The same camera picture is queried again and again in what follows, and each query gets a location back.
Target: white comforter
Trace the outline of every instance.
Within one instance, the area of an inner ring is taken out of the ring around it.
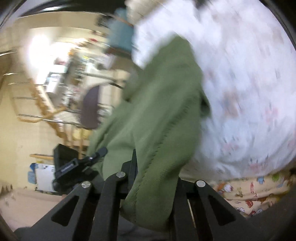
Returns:
[[[296,51],[277,19],[258,0],[214,0],[198,10],[169,0],[135,26],[133,61],[144,68],[175,34],[192,46],[212,113],[181,177],[283,169],[296,154]]]

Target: wooden handrail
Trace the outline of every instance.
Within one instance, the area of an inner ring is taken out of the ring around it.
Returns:
[[[53,156],[44,156],[44,155],[38,155],[38,154],[30,154],[29,157],[38,158],[38,159],[47,160],[47,161],[54,160]]]

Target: green towel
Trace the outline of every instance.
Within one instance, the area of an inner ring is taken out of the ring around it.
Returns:
[[[135,148],[139,172],[121,215],[138,226],[165,231],[178,175],[194,154],[209,105],[190,44],[179,36],[144,70],[135,69],[122,103],[93,134],[87,154],[107,147],[108,154],[93,167],[106,179],[131,160]]]

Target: gray fabric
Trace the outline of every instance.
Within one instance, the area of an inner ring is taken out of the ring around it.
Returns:
[[[168,233],[141,228],[119,216],[117,241],[167,241]]]

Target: black bracket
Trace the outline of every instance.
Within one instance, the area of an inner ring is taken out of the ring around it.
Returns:
[[[120,200],[137,175],[136,152],[105,181],[84,181],[21,241],[116,241]],[[172,241],[263,241],[259,231],[206,182],[178,180],[169,218]]]
[[[91,181],[98,172],[90,167],[107,154],[107,148],[100,148],[92,156],[78,159],[78,152],[59,144],[54,149],[55,179],[52,182],[55,191],[68,194],[77,183]]]

